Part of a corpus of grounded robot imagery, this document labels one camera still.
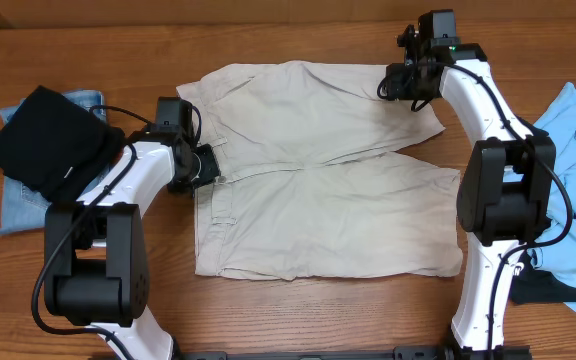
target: black bracket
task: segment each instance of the black bracket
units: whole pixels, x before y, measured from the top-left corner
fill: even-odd
[[[555,145],[547,136],[526,139],[546,165],[555,163]],[[504,182],[504,169],[523,174]],[[457,218],[484,246],[495,240],[532,242],[550,226],[546,217],[551,179],[519,141],[477,141],[457,193]]]
[[[48,208],[44,261],[84,208],[81,203]],[[105,260],[77,258],[75,250],[87,250],[98,239],[106,241]],[[73,325],[107,322],[128,327],[146,308],[149,284],[139,206],[98,206],[57,253],[46,273],[44,301],[52,315],[65,316]]]
[[[155,122],[129,138],[131,142],[151,141],[172,147],[175,173],[167,187],[169,192],[191,193],[221,174],[212,147],[197,146],[192,112],[190,102],[162,96],[157,100]]]
[[[443,66],[436,63],[454,64],[467,59],[487,61],[479,44],[461,43],[452,10],[423,14],[418,25],[418,32],[414,25],[408,25],[397,37],[397,46],[405,49],[404,62],[386,68],[387,81],[383,85],[386,100],[423,100],[427,103],[441,97],[439,83]]]

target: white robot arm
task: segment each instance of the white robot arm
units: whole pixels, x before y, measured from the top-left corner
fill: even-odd
[[[457,113],[473,147],[457,201],[459,221],[467,232],[468,260],[461,301],[452,319],[452,334],[448,344],[444,347],[397,347],[395,353],[387,354],[386,358],[483,359],[483,354],[489,349],[489,304],[495,274],[503,267],[494,301],[491,348],[497,349],[500,354],[495,359],[531,359],[527,348],[511,349],[503,346],[504,311],[512,276],[521,270],[518,265],[520,252],[510,257],[508,264],[502,264],[501,259],[521,243],[534,241],[535,235],[547,226],[545,209],[550,178],[545,177],[530,159],[526,160],[517,136],[530,142],[535,153],[550,166],[554,164],[554,145],[547,137],[533,136],[534,128],[515,117],[493,82],[483,51],[476,44],[460,44],[452,11],[422,15],[419,27],[420,31],[415,32],[414,27],[409,26],[398,38],[398,44],[406,47],[406,63],[388,67],[378,92],[386,100],[425,99],[423,105],[441,96]],[[485,89],[482,82],[485,82],[488,89]],[[415,108],[416,102],[411,108],[413,111],[419,110]],[[157,117],[157,124],[162,124],[159,111]],[[186,119],[185,123],[181,125],[182,128],[188,128],[189,120]],[[186,182],[190,180],[192,183],[200,178],[200,181],[193,183],[194,186],[207,184],[219,175],[209,147],[192,148],[192,156],[189,156],[188,151],[184,152],[174,141],[169,141],[167,136],[161,137],[160,132],[153,131],[148,136],[142,134],[142,139],[134,142],[137,160],[109,195],[96,204],[99,214],[96,224],[103,223],[102,230],[95,228],[95,231],[91,231],[83,245],[73,239],[69,243],[70,247],[65,250],[107,246],[105,274],[94,274],[95,279],[91,280],[91,272],[82,270],[84,265],[91,264],[83,264],[81,260],[63,254],[62,261],[46,278],[46,305],[51,314],[66,316],[74,325],[111,331],[123,343],[130,356],[140,360],[182,358],[174,338],[159,327],[145,304],[148,275],[141,217],[162,187],[168,185],[169,189],[174,189],[180,173],[183,173]],[[132,149],[126,147],[121,160],[106,180],[93,191],[82,195],[80,205],[77,206],[92,203],[133,156]],[[504,172],[513,169],[526,174],[525,180],[521,183],[503,183]],[[65,232],[74,214],[81,211],[77,206],[51,208],[48,212],[47,254],[54,249],[56,239]],[[132,231],[122,230],[126,227]],[[117,245],[123,243],[131,246],[125,249]],[[123,272],[110,274],[110,268],[121,268]],[[81,290],[84,286],[86,290],[94,288],[95,281],[108,287],[116,278],[121,278],[123,282],[120,285],[112,283],[117,288],[111,288],[110,294],[112,291],[120,292],[119,304],[108,302],[103,296],[91,295],[91,298],[84,298],[75,295],[75,290]],[[108,315],[113,311],[121,315]],[[118,357],[127,358],[115,343],[109,342],[109,345]],[[183,358],[197,360],[224,356],[225,353],[204,353],[184,354]],[[244,355],[227,357],[242,360],[255,358]],[[268,354],[261,356],[263,359],[273,357]],[[382,353],[278,356],[283,360],[304,357],[370,360],[383,359],[384,356]]]

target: blue jeans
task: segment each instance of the blue jeans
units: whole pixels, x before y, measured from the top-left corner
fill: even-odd
[[[66,92],[63,95],[86,110],[93,105],[104,104],[104,96],[95,90],[75,90]],[[13,106],[0,110],[4,125],[8,123],[18,108],[19,106]],[[106,122],[105,110],[95,110],[95,115],[99,120]],[[97,186],[106,174],[108,174],[108,168],[104,169],[97,178],[88,184],[84,193]],[[39,192],[30,190],[20,181],[4,176],[0,235],[44,227],[44,218],[48,206],[50,206],[50,202],[44,199]]]

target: black cloth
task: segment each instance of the black cloth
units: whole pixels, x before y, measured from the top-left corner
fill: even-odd
[[[528,253],[519,261],[524,269],[513,278],[510,288],[510,299],[515,304],[576,302],[576,288],[557,280],[549,271],[535,270]]]
[[[0,168],[51,202],[74,201],[123,139],[121,129],[39,86],[0,131]]]

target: black metal base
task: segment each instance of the black metal base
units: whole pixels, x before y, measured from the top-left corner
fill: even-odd
[[[486,360],[485,351],[464,349],[455,353],[445,346],[398,346],[393,351],[339,351],[304,353],[236,354],[188,353],[174,360]],[[528,347],[501,347],[492,360],[532,360]]]
[[[205,352],[183,354],[183,360],[392,360],[392,351],[287,352],[235,354]]]

